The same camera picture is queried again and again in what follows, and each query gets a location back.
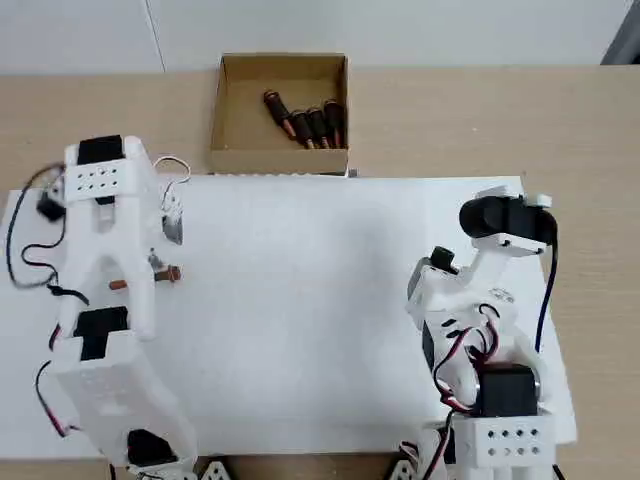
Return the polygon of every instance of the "black plastic part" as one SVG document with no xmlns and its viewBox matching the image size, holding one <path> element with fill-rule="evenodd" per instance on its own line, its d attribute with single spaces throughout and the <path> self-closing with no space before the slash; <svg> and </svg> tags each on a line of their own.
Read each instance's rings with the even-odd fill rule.
<svg viewBox="0 0 640 480">
<path fill-rule="evenodd" d="M 86 310 L 78 316 L 74 337 L 82 337 L 80 361 L 104 358 L 109 332 L 127 330 L 127 307 Z"/>
<path fill-rule="evenodd" d="M 478 367 L 480 392 L 476 404 L 479 417 L 525 417 L 538 414 L 533 371 L 518 364 Z"/>
<path fill-rule="evenodd" d="M 508 233 L 551 245 L 557 231 L 553 215 L 523 198 L 483 197 L 460 209 L 460 226 L 471 238 Z"/>
<path fill-rule="evenodd" d="M 151 467 L 178 461 L 169 442 L 148 430 L 131 430 L 127 435 L 127 457 L 136 467 Z"/>
<path fill-rule="evenodd" d="M 273 90 L 267 90 L 263 95 L 264 104 L 269 109 L 269 113 L 273 118 L 273 121 L 278 124 L 278 126 L 282 127 L 284 121 L 289 118 L 289 110 L 285 107 L 282 99 L 280 98 L 280 94 L 278 92 L 274 92 Z"/>
<path fill-rule="evenodd" d="M 91 163 L 108 162 L 110 160 L 120 160 L 124 157 L 122 147 L 122 137 L 120 135 L 109 135 L 107 137 L 96 137 L 82 140 L 78 146 L 78 165 L 88 165 Z M 96 198 L 98 205 L 108 205 L 115 202 L 113 195 Z"/>
<path fill-rule="evenodd" d="M 424 353 L 424 358 L 429 368 L 433 370 L 436 364 L 436 355 L 433 347 L 433 337 L 426 323 L 422 325 L 422 353 Z"/>
<path fill-rule="evenodd" d="M 320 141 L 323 137 L 326 138 L 329 134 L 329 130 L 327 129 L 327 124 L 325 123 L 322 110 L 316 107 L 308 109 L 307 118 L 309 119 L 309 125 L 311 125 L 313 137 L 317 141 Z"/>
<path fill-rule="evenodd" d="M 454 274 L 458 273 L 458 271 L 451 266 L 451 263 L 453 262 L 453 257 L 454 257 L 454 254 L 451 250 L 447 250 L 444 247 L 436 247 L 431 252 L 431 257 L 430 257 L 431 265 L 434 268 L 437 268 L 439 270 L 444 270 L 445 272 L 454 273 Z"/>
<path fill-rule="evenodd" d="M 296 140 L 298 140 L 298 142 L 302 145 L 306 145 L 307 141 L 313 139 L 311 125 L 309 125 L 307 115 L 302 110 L 294 110 L 291 112 L 291 118 L 289 121 L 296 132 Z"/>
<path fill-rule="evenodd" d="M 344 127 L 344 108 L 335 100 L 324 102 L 324 117 L 330 131 L 342 131 Z"/>
<path fill-rule="evenodd" d="M 47 192 L 42 192 L 42 195 L 40 195 L 36 210 L 50 222 L 57 222 L 64 217 L 64 214 L 67 212 L 67 209 L 55 200 L 52 200 L 49 195 L 47 195 Z"/>
</svg>

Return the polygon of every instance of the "wire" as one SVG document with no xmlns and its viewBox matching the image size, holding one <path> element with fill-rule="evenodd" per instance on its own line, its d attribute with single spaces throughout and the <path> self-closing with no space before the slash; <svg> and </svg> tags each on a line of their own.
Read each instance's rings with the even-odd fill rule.
<svg viewBox="0 0 640 480">
<path fill-rule="evenodd" d="M 558 465 L 553 466 L 553 473 L 556 474 L 558 480 L 567 480 L 566 478 L 564 478 L 564 474 L 562 473 L 562 470 L 560 470 L 560 467 Z"/>
<path fill-rule="evenodd" d="M 461 413 L 469 413 L 473 409 L 472 407 L 468 407 L 460 403 L 453 396 L 453 392 L 451 391 L 450 388 L 445 388 L 440 384 L 440 380 L 438 379 L 438 371 L 440 370 L 440 368 L 442 368 L 442 366 L 445 363 L 447 363 L 449 360 L 451 360 L 451 358 L 453 358 L 453 356 L 460 349 L 460 346 L 464 343 L 465 338 L 467 337 L 467 335 L 469 335 L 471 331 L 473 331 L 472 327 L 468 327 L 460 331 L 455 342 L 453 342 L 453 345 L 451 346 L 451 349 L 449 350 L 449 352 L 444 356 L 442 360 L 440 360 L 440 362 L 433 369 L 433 381 L 436 385 L 436 388 L 438 389 L 438 392 L 440 392 L 440 396 L 441 396 L 440 401 L 445 405 L 448 405 L 449 407 L 451 407 L 453 410 Z"/>
<path fill-rule="evenodd" d="M 47 404 L 44 397 L 42 396 L 42 393 L 40 392 L 40 378 L 42 377 L 42 373 L 46 370 L 46 368 L 49 365 L 51 365 L 51 360 L 47 360 L 42 364 L 42 366 L 38 370 L 38 374 L 36 375 L 34 386 L 36 389 L 36 395 L 38 396 L 38 401 L 40 402 L 40 405 L 42 406 L 44 413 L 49 418 L 49 421 L 51 422 L 51 425 L 53 425 L 53 428 L 55 429 L 56 433 L 61 438 L 64 438 L 67 436 L 67 431 L 65 430 L 64 427 L 62 427 L 62 425 L 60 424 L 56 416 L 53 414 L 53 411 L 51 410 L 51 408 L 49 408 L 49 405 Z"/>
<path fill-rule="evenodd" d="M 160 165 L 162 162 L 167 162 L 167 161 L 182 165 L 187 171 L 187 174 L 184 176 L 184 178 L 180 180 L 174 180 L 172 181 L 172 183 L 187 183 L 191 178 L 191 166 L 185 160 L 182 160 L 181 158 L 176 157 L 175 155 L 162 155 L 158 157 L 158 159 L 155 162 L 153 162 L 153 168 L 157 168 L 157 166 Z"/>
<path fill-rule="evenodd" d="M 445 432 L 440 437 L 440 443 L 438 443 L 438 447 L 436 448 L 436 451 L 434 452 L 433 457 L 431 457 L 431 461 L 429 462 L 429 466 L 427 467 L 427 470 L 425 471 L 424 476 L 422 477 L 422 480 L 428 480 L 429 478 L 431 478 L 431 475 L 433 475 L 433 472 L 436 469 L 436 466 L 438 465 L 438 461 L 440 460 L 442 455 L 444 455 L 444 452 L 447 449 L 447 444 L 449 443 L 449 437 L 451 436 L 451 422 L 453 420 L 453 414 L 454 414 L 454 411 L 451 410 L 447 415 L 447 419 L 444 424 Z"/>
<path fill-rule="evenodd" d="M 51 335 L 49 336 L 49 350 L 51 350 L 53 352 L 53 346 L 56 343 L 56 339 L 58 338 L 58 335 L 60 334 L 60 324 L 57 323 L 56 327 L 53 329 L 53 332 L 51 332 Z"/>
<path fill-rule="evenodd" d="M 64 239 L 64 235 L 65 235 L 65 223 L 63 220 L 63 226 L 62 226 L 62 233 L 60 235 L 60 238 L 52 243 L 51 245 L 42 245 L 42 244 L 31 244 L 31 245 L 27 245 L 25 248 L 22 249 L 21 252 L 21 257 L 22 259 L 25 261 L 25 263 L 27 265 L 31 265 L 31 266 L 36 266 L 36 267 L 46 267 L 49 268 L 51 270 L 51 274 L 49 274 L 49 276 L 44 279 L 44 280 L 39 280 L 37 282 L 31 282 L 31 283 L 23 283 L 20 282 L 16 279 L 15 276 L 15 272 L 13 271 L 13 265 L 11 263 L 11 243 L 13 241 L 13 230 L 15 228 L 16 225 L 16 220 L 18 218 L 18 213 L 20 212 L 20 207 L 22 206 L 25 196 L 27 195 L 27 191 L 29 191 L 30 188 L 33 187 L 34 183 L 44 174 L 49 173 L 53 170 L 60 170 L 60 172 L 64 171 L 64 164 L 62 163 L 54 163 L 52 165 L 48 165 L 44 168 L 41 168 L 40 170 L 38 170 L 36 173 L 34 173 L 31 178 L 27 181 L 27 183 L 25 184 L 25 186 L 22 188 L 22 191 L 20 192 L 20 196 L 18 197 L 18 201 L 16 202 L 16 206 L 13 210 L 13 214 L 11 215 L 11 220 L 9 221 L 9 228 L 7 229 L 7 240 L 6 240 L 6 246 L 5 246 L 5 260 L 7 263 L 7 271 L 9 272 L 9 278 L 11 279 L 11 283 L 13 283 L 13 285 L 21 290 L 27 290 L 27 289 L 32 289 L 32 288 L 37 288 L 37 287 L 42 287 L 44 285 L 48 285 L 51 282 L 55 281 L 57 283 L 58 281 L 58 271 L 56 270 L 56 268 L 49 264 L 49 263 L 45 263 L 45 262 L 33 262 L 31 260 L 27 260 L 25 258 L 25 254 L 26 252 L 30 249 L 30 248 L 55 248 L 58 245 L 60 245 L 60 243 L 62 243 L 62 240 Z"/>
<path fill-rule="evenodd" d="M 482 311 L 483 308 L 488 308 L 489 310 L 491 310 L 492 313 L 483 312 Z M 491 359 L 491 357 L 495 355 L 495 353 L 498 351 L 498 347 L 500 346 L 500 336 L 498 335 L 498 331 L 496 330 L 496 327 L 495 327 L 496 320 L 500 319 L 500 312 L 498 312 L 496 307 L 488 303 L 481 303 L 478 306 L 478 311 L 482 315 L 487 317 L 487 329 L 491 332 L 491 338 L 492 338 L 491 348 L 489 349 L 488 352 L 486 352 L 483 359 L 483 362 L 488 362 Z"/>
<path fill-rule="evenodd" d="M 538 326 L 536 328 L 536 352 L 540 352 L 540 346 L 542 344 L 542 329 L 544 328 L 544 320 L 547 316 L 547 307 L 549 306 L 549 300 L 551 299 L 551 291 L 553 290 L 553 284 L 556 281 L 556 272 L 558 270 L 558 234 L 553 235 L 551 242 L 551 268 L 549 270 L 549 280 L 547 281 L 547 289 L 544 292 L 544 299 L 542 300 L 542 306 L 540 307 L 540 315 L 538 316 Z"/>
</svg>

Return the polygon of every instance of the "bolt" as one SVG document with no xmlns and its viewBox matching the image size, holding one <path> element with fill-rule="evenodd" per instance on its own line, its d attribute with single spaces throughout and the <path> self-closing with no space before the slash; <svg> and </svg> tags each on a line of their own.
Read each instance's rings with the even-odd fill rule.
<svg viewBox="0 0 640 480">
<path fill-rule="evenodd" d="M 180 267 L 177 267 L 176 265 L 169 265 L 166 270 L 161 270 L 153 275 L 153 279 L 156 282 L 164 282 L 168 280 L 173 283 L 177 282 L 181 278 L 182 272 L 180 272 Z M 114 280 L 112 282 L 109 282 L 109 288 L 111 290 L 121 290 L 123 288 L 127 288 L 127 281 Z"/>
</svg>

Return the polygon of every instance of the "black wire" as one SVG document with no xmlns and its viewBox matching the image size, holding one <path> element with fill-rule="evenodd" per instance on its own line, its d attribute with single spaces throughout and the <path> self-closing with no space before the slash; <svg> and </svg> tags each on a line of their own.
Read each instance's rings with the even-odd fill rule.
<svg viewBox="0 0 640 480">
<path fill-rule="evenodd" d="M 551 268 L 549 270 L 549 280 L 547 281 L 547 289 L 544 292 L 544 299 L 542 300 L 542 306 L 540 307 L 540 315 L 538 316 L 538 326 L 536 328 L 536 352 L 540 352 L 540 346 L 542 343 L 542 329 L 544 328 L 544 320 L 547 315 L 547 308 L 549 306 L 549 300 L 551 299 L 551 291 L 553 290 L 553 284 L 556 280 L 556 271 L 558 270 L 558 235 L 554 234 L 553 241 L 551 243 Z"/>
<path fill-rule="evenodd" d="M 49 418 L 49 421 L 51 422 L 51 425 L 55 429 L 56 433 L 60 437 L 64 438 L 64 437 L 67 436 L 66 432 L 64 431 L 64 429 L 62 428 L 62 426 L 58 422 L 58 419 L 53 415 L 53 412 L 49 408 L 49 405 L 47 404 L 46 400 L 42 396 L 42 393 L 40 392 L 40 378 L 42 377 L 42 373 L 45 371 L 45 369 L 49 365 L 51 365 L 51 360 L 48 360 L 48 361 L 46 361 L 46 362 L 44 362 L 42 364 L 42 366 L 40 367 L 40 369 L 38 370 L 38 373 L 36 375 L 36 379 L 35 379 L 35 382 L 34 382 L 34 387 L 35 387 L 35 390 L 36 390 L 36 395 L 38 396 L 38 401 L 40 402 L 40 405 L 42 406 L 42 409 L 44 410 L 44 413 L 46 413 L 47 417 Z"/>
<path fill-rule="evenodd" d="M 36 261 L 33 261 L 33 260 L 29 260 L 26 255 L 27 255 L 27 252 L 29 250 L 31 250 L 32 248 L 45 248 L 45 249 L 56 248 L 64 240 L 64 236 L 66 234 L 66 230 L 67 230 L 67 216 L 63 215 L 62 216 L 62 231 L 60 232 L 60 237 L 58 238 L 58 240 L 56 240 L 54 243 L 51 243 L 51 244 L 30 243 L 29 245 L 25 246 L 22 249 L 22 251 L 20 252 L 20 258 L 27 265 L 29 265 L 31 267 L 45 267 L 45 268 L 50 269 L 52 271 L 53 275 L 54 275 L 54 279 L 55 279 L 56 283 L 58 282 L 58 270 L 56 270 L 56 268 L 53 265 L 51 265 L 50 263 L 47 263 L 47 262 L 36 262 Z"/>
<path fill-rule="evenodd" d="M 453 421 L 454 411 L 451 410 L 447 415 L 447 420 L 444 424 L 444 435 L 440 437 L 440 442 L 438 443 L 438 447 L 436 451 L 433 453 L 433 457 L 431 457 L 431 461 L 429 462 L 429 466 L 422 477 L 422 480 L 429 480 L 433 471 L 436 469 L 436 465 L 438 464 L 438 460 L 442 457 L 445 449 L 447 448 L 447 442 L 449 441 L 449 432 L 451 430 L 451 422 Z"/>
<path fill-rule="evenodd" d="M 58 271 L 55 269 L 55 267 L 51 264 L 48 263 L 44 263 L 44 262 L 31 262 L 30 260 L 25 259 L 24 255 L 26 254 L 27 250 L 29 250 L 30 248 L 33 247 L 38 247 L 38 248 L 54 248 L 56 246 L 58 246 L 62 240 L 64 239 L 64 234 L 65 234 L 65 224 L 63 223 L 63 228 L 62 228 L 62 234 L 60 235 L 60 238 L 53 244 L 51 245 L 41 245 L 41 244 L 32 244 L 32 245 L 28 245 L 27 247 L 25 247 L 22 250 L 22 254 L 21 257 L 22 259 L 28 264 L 28 265 L 33 265 L 33 266 L 37 266 L 37 267 L 46 267 L 49 268 L 51 270 L 51 274 L 44 280 L 40 280 L 37 282 L 32 282 L 32 283 L 22 283 L 20 281 L 18 281 L 16 279 L 15 273 L 13 271 L 13 265 L 11 264 L 11 242 L 13 240 L 13 229 L 16 225 L 16 220 L 18 218 L 18 212 L 20 211 L 20 207 L 22 206 L 22 203 L 24 202 L 24 198 L 27 195 L 27 192 L 29 191 L 30 188 L 33 187 L 34 183 L 45 173 L 48 173 L 52 170 L 60 170 L 63 171 L 64 170 L 64 164 L 62 163 L 55 163 L 52 165 L 48 165 L 44 168 L 41 168 L 40 170 L 38 170 L 36 173 L 34 173 L 31 178 L 27 181 L 27 183 L 25 184 L 25 186 L 22 188 L 22 191 L 20 192 L 20 196 L 18 197 L 18 201 L 16 202 L 16 206 L 13 210 L 13 214 L 11 215 L 11 220 L 9 222 L 9 228 L 7 229 L 7 241 L 6 241 L 6 246 L 5 246 L 5 260 L 7 262 L 7 271 L 9 272 L 9 278 L 11 279 L 11 283 L 13 283 L 13 285 L 16 288 L 19 288 L 21 290 L 25 290 L 25 289 L 31 289 L 31 288 L 37 288 L 37 287 L 42 287 L 44 285 L 48 285 L 49 283 L 53 282 L 54 280 L 57 281 L 58 279 Z"/>
<path fill-rule="evenodd" d="M 553 466 L 553 473 L 556 474 L 556 477 L 558 477 L 558 480 L 567 480 L 566 478 L 564 478 L 564 475 L 562 474 L 562 470 L 560 470 L 560 467 L 558 465 Z"/>
</svg>

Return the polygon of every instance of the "copper tube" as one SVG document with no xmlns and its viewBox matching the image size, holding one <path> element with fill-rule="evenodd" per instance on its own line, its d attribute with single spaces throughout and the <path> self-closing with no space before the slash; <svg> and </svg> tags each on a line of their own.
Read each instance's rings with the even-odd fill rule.
<svg viewBox="0 0 640 480">
<path fill-rule="evenodd" d="M 296 138 L 296 131 L 291 126 L 291 122 L 289 122 L 289 120 L 282 121 L 282 128 L 284 129 L 285 132 L 287 132 L 287 135 L 289 135 L 289 138 L 291 138 L 292 140 Z"/>
</svg>

